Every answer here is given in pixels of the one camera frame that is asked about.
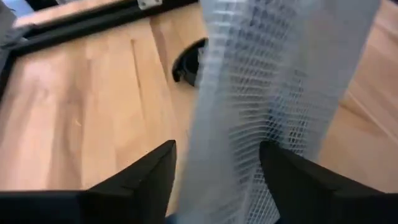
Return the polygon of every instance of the plastic mesh sheet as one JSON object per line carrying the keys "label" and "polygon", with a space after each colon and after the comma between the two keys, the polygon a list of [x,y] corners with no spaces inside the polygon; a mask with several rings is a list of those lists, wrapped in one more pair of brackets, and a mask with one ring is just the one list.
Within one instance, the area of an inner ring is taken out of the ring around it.
{"label": "plastic mesh sheet", "polygon": [[309,159],[351,80],[379,1],[202,1],[209,33],[179,223],[279,219],[265,139]]}

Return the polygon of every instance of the white mesh fabric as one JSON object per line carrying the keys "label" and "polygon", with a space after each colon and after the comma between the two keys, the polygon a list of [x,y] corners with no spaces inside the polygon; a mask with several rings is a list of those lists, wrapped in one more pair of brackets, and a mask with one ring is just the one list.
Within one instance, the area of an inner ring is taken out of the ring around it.
{"label": "white mesh fabric", "polygon": [[209,42],[178,221],[273,224],[259,143],[316,158],[379,1],[204,3]]}

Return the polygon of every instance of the light wood surface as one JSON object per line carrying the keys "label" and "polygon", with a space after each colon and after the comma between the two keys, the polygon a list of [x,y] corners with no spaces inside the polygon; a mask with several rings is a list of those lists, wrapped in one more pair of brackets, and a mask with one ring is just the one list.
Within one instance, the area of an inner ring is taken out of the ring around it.
{"label": "light wood surface", "polygon": [[[46,21],[108,1],[47,9]],[[398,7],[383,1],[330,126],[320,164],[385,192],[398,191]],[[145,18],[20,58],[0,111],[0,189],[86,189],[168,139],[187,148],[195,90],[171,66],[206,36],[199,5]]]}

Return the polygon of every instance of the translucent mesh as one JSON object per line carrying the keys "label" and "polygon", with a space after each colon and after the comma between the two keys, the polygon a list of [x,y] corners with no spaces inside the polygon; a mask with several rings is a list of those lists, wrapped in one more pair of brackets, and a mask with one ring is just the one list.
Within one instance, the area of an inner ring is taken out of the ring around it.
{"label": "translucent mesh", "polygon": [[209,42],[180,223],[275,223],[259,166],[273,139],[315,159],[379,5],[373,0],[203,1]]}

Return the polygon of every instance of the wooden floor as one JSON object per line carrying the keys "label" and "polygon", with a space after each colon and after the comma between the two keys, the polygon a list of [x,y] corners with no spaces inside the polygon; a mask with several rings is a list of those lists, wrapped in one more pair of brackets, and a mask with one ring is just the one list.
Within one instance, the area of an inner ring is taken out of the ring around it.
{"label": "wooden floor", "polygon": [[[74,2],[18,24],[104,2]],[[385,192],[398,192],[397,21],[398,7],[383,1],[319,158]],[[172,211],[195,90],[174,83],[170,68],[204,36],[194,4],[20,58],[0,111],[0,189],[86,189],[176,139]]]}

